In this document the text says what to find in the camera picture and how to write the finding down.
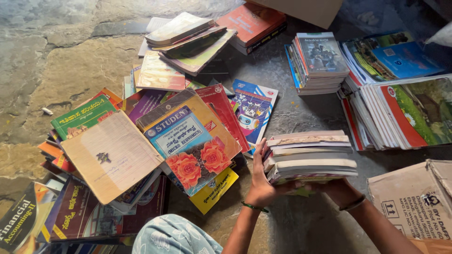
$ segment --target green book cover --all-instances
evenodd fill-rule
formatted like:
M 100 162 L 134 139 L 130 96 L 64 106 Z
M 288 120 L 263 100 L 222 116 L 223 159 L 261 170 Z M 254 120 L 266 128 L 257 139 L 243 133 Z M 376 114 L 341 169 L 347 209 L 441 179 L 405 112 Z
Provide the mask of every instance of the green book cover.
M 50 123 L 63 140 L 73 138 L 101 122 L 116 109 L 105 95 L 53 119 Z

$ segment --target concrete floor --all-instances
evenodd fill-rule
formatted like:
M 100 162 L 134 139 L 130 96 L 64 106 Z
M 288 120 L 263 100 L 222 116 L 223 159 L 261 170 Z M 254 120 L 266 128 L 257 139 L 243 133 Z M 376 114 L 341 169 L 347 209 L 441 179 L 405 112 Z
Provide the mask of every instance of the concrete floor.
M 350 2 L 330 30 L 337 39 L 373 30 L 347 20 Z M 0 216 L 30 181 L 47 180 L 39 166 L 44 156 L 35 146 L 52 128 L 50 120 L 92 97 L 103 87 L 122 93 L 122 78 L 132 64 L 150 17 L 171 18 L 181 11 L 218 17 L 239 6 L 240 0 L 0 0 Z M 385 25 L 406 28 L 395 13 Z M 321 31 L 289 18 L 289 27 L 250 56 L 228 46 L 220 57 L 231 78 L 276 88 L 278 100 L 265 133 L 272 135 L 310 130 L 343 129 L 349 134 L 335 94 L 300 98 L 296 95 L 283 44 L 296 32 Z M 44 115 L 46 107 L 54 116 Z M 452 160 L 449 146 L 416 151 L 354 152 L 359 177 L 350 182 L 368 194 L 366 179 L 427 158 Z M 221 245 L 240 211 L 251 181 L 249 168 L 205 216 L 172 186 L 169 212 L 180 214 L 203 228 Z M 338 212 L 322 194 L 311 198 L 282 196 L 262 214 L 250 253 L 378 253 L 363 230 L 345 212 Z

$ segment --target orange rose illustration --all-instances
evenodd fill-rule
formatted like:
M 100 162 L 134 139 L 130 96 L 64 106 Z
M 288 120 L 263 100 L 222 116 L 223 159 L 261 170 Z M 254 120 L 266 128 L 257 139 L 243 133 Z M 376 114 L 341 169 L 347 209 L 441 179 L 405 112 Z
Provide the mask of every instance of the orange rose illustration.
M 197 163 L 198 160 L 196 160 L 195 156 L 182 152 L 179 154 L 177 166 L 171 168 L 186 189 L 196 186 L 198 179 L 201 177 L 201 168 L 196 166 Z
M 204 148 L 201 150 L 201 159 L 204 162 L 204 167 L 209 173 L 215 172 L 219 174 L 223 169 L 231 164 L 228 160 L 223 149 L 212 140 L 204 144 Z

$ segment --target blue patterned pant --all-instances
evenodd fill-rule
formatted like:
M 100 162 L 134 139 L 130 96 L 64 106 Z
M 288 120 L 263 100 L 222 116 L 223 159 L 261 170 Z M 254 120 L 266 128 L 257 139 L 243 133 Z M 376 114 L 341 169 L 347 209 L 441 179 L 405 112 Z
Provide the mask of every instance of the blue patterned pant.
M 220 254 L 223 250 L 211 236 L 175 214 L 154 218 L 140 230 L 132 254 Z

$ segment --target hand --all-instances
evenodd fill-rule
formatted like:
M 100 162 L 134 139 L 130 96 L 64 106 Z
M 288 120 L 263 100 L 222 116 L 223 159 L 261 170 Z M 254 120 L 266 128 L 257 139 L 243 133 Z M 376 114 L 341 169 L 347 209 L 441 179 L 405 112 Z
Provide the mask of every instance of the hand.
M 298 181 L 292 181 L 285 184 L 272 186 L 265 177 L 264 164 L 262 163 L 262 149 L 267 141 L 263 138 L 253 156 L 253 179 L 250 191 L 246 196 L 245 203 L 254 207 L 264 208 L 272 203 L 272 201 L 280 194 L 284 194 L 290 190 L 301 187 Z
M 357 201 L 363 195 L 345 178 L 327 183 L 307 183 L 305 189 L 326 193 L 341 208 Z

